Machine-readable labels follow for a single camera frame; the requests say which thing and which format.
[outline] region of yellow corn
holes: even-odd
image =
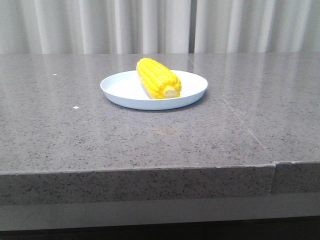
[[[136,71],[151,98],[169,99],[180,96],[180,79],[160,62],[151,58],[142,58],[136,65]]]

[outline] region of granite countertop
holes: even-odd
[[[172,110],[111,103],[142,57],[208,89]],[[0,205],[320,192],[320,53],[0,55]]]

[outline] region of curtain fold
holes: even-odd
[[[319,0],[0,0],[0,54],[319,52]]]

